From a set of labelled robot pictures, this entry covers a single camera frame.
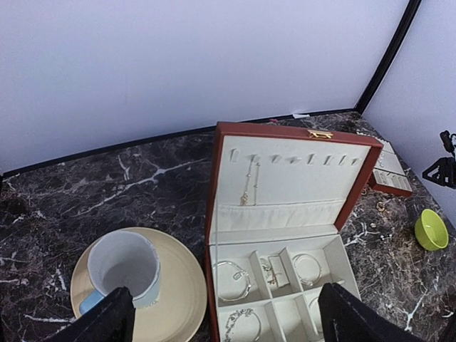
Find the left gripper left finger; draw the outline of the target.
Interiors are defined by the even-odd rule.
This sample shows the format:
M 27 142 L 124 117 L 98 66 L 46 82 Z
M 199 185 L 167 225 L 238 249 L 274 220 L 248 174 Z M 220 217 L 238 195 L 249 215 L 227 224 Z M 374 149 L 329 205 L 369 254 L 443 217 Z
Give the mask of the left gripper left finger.
M 128 288 L 118 287 L 46 341 L 132 341 L 135 312 L 133 297 Z

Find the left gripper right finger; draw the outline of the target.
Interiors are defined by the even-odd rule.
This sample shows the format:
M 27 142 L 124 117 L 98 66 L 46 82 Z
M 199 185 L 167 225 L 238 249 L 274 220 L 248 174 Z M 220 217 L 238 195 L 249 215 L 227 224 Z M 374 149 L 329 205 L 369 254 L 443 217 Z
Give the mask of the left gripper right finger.
M 318 297 L 326 341 L 420 341 L 379 316 L 337 283 L 323 285 Z

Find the brown leather jewelry box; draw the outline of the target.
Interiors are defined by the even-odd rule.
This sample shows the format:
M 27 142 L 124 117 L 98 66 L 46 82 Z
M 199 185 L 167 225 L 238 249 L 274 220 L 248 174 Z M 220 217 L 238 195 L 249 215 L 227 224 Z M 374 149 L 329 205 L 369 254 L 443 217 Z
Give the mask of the brown leather jewelry box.
M 213 341 L 323 341 L 326 283 L 359 294 L 340 232 L 382 145 L 375 138 L 282 125 L 219 123 L 206 214 Z M 299 281 L 310 254 L 320 281 Z

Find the beige jewelry tray insert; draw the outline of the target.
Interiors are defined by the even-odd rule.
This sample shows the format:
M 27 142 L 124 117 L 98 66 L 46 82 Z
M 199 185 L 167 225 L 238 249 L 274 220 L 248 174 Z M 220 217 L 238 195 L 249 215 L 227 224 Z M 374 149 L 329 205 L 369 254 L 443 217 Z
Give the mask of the beige jewelry tray insert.
M 410 197 L 412 187 L 392 145 L 378 138 L 383 148 L 373 168 L 368 184 L 372 190 Z

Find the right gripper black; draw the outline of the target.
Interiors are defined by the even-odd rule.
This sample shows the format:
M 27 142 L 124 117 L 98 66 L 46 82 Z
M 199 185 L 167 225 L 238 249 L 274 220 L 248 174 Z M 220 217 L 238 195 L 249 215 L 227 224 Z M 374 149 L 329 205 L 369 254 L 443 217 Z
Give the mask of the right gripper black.
M 441 157 L 422 173 L 424 180 L 443 187 L 455 187 L 455 159 Z

